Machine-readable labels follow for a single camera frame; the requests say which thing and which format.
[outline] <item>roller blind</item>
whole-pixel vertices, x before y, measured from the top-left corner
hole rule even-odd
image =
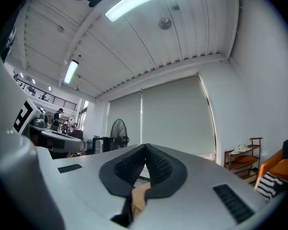
[[[140,144],[141,92],[133,93],[110,102],[107,136],[110,137],[113,123],[124,121],[129,137],[128,146]]]
[[[143,143],[193,155],[216,152],[211,112],[198,76],[143,90]]]

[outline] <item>railing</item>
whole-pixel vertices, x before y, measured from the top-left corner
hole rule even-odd
[[[42,101],[49,102],[55,105],[59,105],[62,108],[67,108],[70,110],[75,111],[77,104],[66,101],[64,99],[61,99],[57,96],[54,96],[52,94],[49,94],[43,90],[40,90],[33,85],[30,85],[28,83],[25,83],[24,81],[21,81],[20,79],[16,78],[17,83],[19,86],[24,90],[24,92],[28,95],[38,97]]]

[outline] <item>black and white striped fabric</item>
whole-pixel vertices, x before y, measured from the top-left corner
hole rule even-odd
[[[280,179],[269,172],[259,179],[255,186],[255,191],[260,193],[267,201],[276,197],[279,193],[285,191],[288,182]]]

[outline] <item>electric fan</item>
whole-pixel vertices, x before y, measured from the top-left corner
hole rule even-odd
[[[128,145],[129,138],[127,136],[127,129],[123,120],[118,119],[112,125],[110,133],[110,151],[124,148]]]

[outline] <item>white ceiling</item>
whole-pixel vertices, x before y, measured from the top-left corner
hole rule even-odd
[[[27,0],[7,61],[60,86],[75,59],[79,67],[69,86],[97,98],[178,61],[230,54],[237,0],[153,0],[111,22],[105,12],[118,1],[92,9],[85,0]],[[173,22],[168,30],[158,27],[163,17]]]

